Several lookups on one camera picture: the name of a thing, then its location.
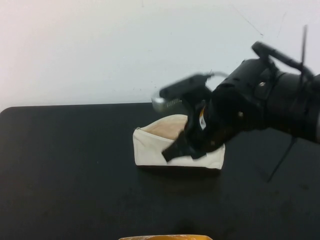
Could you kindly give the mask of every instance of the beige fabric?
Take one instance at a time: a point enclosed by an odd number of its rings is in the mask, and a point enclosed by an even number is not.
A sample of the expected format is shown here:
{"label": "beige fabric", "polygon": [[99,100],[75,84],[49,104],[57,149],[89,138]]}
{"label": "beige fabric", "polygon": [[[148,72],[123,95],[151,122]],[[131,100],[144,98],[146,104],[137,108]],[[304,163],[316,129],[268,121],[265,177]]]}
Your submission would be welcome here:
{"label": "beige fabric", "polygon": [[137,166],[185,166],[221,169],[225,156],[224,145],[197,160],[193,160],[190,156],[183,156],[174,158],[169,163],[166,162],[161,152],[178,137],[187,119],[186,115],[171,115],[148,126],[137,128],[133,132],[135,164]]}

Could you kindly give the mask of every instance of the black table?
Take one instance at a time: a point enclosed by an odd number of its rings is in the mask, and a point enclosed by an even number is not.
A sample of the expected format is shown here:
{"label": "black table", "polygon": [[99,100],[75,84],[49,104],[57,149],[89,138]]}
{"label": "black table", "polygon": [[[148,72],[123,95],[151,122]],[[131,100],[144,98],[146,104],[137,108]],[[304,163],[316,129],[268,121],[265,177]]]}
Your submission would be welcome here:
{"label": "black table", "polygon": [[320,147],[274,130],[226,145],[220,175],[138,169],[132,133],[149,103],[15,107],[0,115],[0,239],[192,233],[320,238]]}

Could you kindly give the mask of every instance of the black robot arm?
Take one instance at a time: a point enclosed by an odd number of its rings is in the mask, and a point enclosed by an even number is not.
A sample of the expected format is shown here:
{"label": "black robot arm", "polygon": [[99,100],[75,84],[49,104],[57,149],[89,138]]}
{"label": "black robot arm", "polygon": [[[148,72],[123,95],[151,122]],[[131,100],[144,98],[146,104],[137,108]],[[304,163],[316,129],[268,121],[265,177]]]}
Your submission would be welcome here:
{"label": "black robot arm", "polygon": [[[184,130],[162,152],[166,161],[198,159],[242,131],[265,128],[320,142],[320,75],[263,43],[252,49],[259,58],[243,61],[212,92],[205,86],[210,74],[191,76],[159,92],[166,103],[179,99],[188,110]],[[281,72],[270,57],[301,74]]]}

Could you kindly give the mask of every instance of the white pouch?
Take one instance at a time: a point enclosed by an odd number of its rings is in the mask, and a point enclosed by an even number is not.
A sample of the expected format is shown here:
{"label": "white pouch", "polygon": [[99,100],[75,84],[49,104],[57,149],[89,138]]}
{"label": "white pouch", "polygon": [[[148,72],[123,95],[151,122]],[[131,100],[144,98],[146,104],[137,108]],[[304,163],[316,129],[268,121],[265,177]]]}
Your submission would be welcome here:
{"label": "white pouch", "polygon": [[161,118],[148,126],[138,127],[133,132],[134,160],[137,166],[183,166],[221,169],[224,164],[225,145],[216,151],[193,160],[181,156],[166,162],[162,151],[171,145],[184,129],[188,120],[186,115],[171,115]]}

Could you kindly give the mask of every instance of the orange object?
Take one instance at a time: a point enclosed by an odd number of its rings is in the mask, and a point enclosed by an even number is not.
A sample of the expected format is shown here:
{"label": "orange object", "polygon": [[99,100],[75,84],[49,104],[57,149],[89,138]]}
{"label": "orange object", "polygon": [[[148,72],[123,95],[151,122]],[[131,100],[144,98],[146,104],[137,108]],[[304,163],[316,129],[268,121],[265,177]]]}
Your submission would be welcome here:
{"label": "orange object", "polygon": [[204,235],[157,235],[157,236],[132,236],[119,240],[213,240]]}

